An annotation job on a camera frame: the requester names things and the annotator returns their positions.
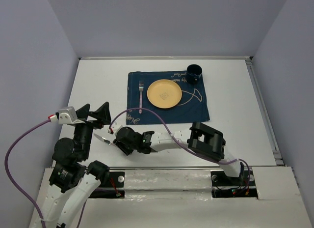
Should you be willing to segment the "pink-handled metal knife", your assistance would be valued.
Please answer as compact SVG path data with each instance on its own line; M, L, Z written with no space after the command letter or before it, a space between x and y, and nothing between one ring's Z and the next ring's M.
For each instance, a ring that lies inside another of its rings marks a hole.
M95 133L94 133L94 136L95 136L98 140L100 140L101 142L103 142L103 143L106 143L106 144L108 144L108 145L110 145L110 146L117 147L117 145L115 145L112 141L107 140L106 138L104 138L104 137L102 137L102 136L100 136L100 135L98 135L98 134L95 134Z

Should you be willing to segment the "pink-handled metal fork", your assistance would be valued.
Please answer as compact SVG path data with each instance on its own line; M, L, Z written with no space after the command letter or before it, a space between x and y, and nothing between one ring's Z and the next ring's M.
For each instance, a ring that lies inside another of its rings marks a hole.
M139 113L142 114L142 99L143 99L144 81L139 81Z

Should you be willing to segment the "yellow round plate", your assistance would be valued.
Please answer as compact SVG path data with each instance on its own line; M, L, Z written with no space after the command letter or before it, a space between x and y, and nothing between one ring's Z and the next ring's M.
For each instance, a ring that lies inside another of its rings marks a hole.
M180 102L182 90L176 82L161 79L153 82L148 87L147 98L153 106L161 109L169 109Z

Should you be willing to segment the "dark blue fish-print cloth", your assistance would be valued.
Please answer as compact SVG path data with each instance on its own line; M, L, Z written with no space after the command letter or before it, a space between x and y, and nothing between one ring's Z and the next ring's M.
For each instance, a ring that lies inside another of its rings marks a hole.
M130 72L128 73L127 108L139 107L139 83L144 85L142 107L157 113L165 123L192 123L210 120L207 107L206 90L203 78L197 83L190 84L186 80L185 71L156 71L156 72ZM150 103L147 97L149 85L161 79L172 80L182 90L182 98L177 106L161 109Z

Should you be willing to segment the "dark blue patterned mug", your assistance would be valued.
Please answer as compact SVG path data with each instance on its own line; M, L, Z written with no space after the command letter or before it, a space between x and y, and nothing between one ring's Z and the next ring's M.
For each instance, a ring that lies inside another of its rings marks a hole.
M186 81L190 84L198 83L202 76L202 68L197 64L191 64L186 69Z

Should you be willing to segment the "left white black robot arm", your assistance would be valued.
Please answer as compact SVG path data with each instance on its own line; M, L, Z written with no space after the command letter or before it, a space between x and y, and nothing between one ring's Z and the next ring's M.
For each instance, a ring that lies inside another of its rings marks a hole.
M81 163L89 158L93 131L111 122L109 103L95 111L90 110L90 104L78 110L66 107L49 116L49 120L75 129L72 138L61 138L55 143L52 155L55 166L43 206L32 226L68 228L92 192L108 182L107 165L94 161L86 167Z

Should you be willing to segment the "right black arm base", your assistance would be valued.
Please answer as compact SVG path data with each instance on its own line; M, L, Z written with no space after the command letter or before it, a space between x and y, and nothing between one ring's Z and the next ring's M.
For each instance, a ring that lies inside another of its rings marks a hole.
M223 171L211 172L212 192L214 199L220 198L257 198L258 193L253 171L250 171L250 182L247 185L248 171L244 172L244 181L232 181Z

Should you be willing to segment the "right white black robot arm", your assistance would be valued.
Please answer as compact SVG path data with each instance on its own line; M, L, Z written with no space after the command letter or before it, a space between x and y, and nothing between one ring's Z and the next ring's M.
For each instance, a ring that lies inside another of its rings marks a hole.
M189 129L174 133L167 130L141 134L116 122L108 131L115 135L113 143L126 155L133 151L150 154L170 149L186 149L198 158L218 164L230 184L244 182L244 164L227 150L223 133L201 122L194 122Z

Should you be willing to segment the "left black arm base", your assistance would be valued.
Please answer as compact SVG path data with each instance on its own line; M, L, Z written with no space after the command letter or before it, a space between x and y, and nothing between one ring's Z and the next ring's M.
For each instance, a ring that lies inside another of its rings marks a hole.
M102 183L92 194L90 199L122 199L125 196L124 190L125 172L111 171L109 179Z

